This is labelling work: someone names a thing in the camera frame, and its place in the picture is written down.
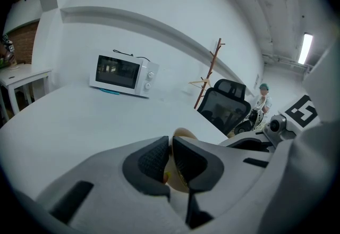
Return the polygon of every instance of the microwave window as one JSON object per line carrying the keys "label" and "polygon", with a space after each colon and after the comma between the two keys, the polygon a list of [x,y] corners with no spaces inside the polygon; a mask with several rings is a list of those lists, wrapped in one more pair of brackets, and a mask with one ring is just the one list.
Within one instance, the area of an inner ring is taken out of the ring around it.
{"label": "microwave window", "polygon": [[139,67],[135,63],[100,55],[96,81],[134,89]]}

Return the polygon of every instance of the microwave control knob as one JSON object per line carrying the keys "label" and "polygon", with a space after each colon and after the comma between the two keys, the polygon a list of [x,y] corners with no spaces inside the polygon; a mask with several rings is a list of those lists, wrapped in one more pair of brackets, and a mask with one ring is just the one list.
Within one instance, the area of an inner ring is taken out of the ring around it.
{"label": "microwave control knob", "polygon": [[151,84],[150,83],[146,83],[144,87],[145,87],[145,89],[150,89],[151,88]]}

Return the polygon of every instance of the ceiling light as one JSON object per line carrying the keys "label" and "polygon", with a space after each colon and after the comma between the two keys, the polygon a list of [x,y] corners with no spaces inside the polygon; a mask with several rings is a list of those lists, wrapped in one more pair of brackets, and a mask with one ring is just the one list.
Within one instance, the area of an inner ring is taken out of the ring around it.
{"label": "ceiling light", "polygon": [[309,34],[304,34],[303,44],[301,49],[301,54],[299,58],[299,64],[304,64],[310,49],[310,45],[312,44],[313,36]]}

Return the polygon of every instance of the black office chair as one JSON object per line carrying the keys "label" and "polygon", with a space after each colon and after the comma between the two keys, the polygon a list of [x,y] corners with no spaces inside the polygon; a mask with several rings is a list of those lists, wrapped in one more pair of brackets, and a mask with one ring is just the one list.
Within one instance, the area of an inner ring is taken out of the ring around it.
{"label": "black office chair", "polygon": [[225,135],[233,130],[251,109],[250,104],[241,98],[244,98],[244,91],[240,92],[240,87],[238,87],[241,84],[233,83],[232,81],[218,81],[214,88],[207,90],[197,110]]}
{"label": "black office chair", "polygon": [[244,100],[245,85],[241,83],[233,82],[227,79],[220,79],[216,82],[214,88]]}

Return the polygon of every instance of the black and white tag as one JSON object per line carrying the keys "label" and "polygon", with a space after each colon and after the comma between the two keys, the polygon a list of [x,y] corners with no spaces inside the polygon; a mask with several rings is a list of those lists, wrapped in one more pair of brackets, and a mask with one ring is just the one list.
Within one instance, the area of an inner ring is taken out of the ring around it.
{"label": "black and white tag", "polygon": [[304,95],[285,113],[296,121],[302,128],[306,127],[318,115],[308,95]]}

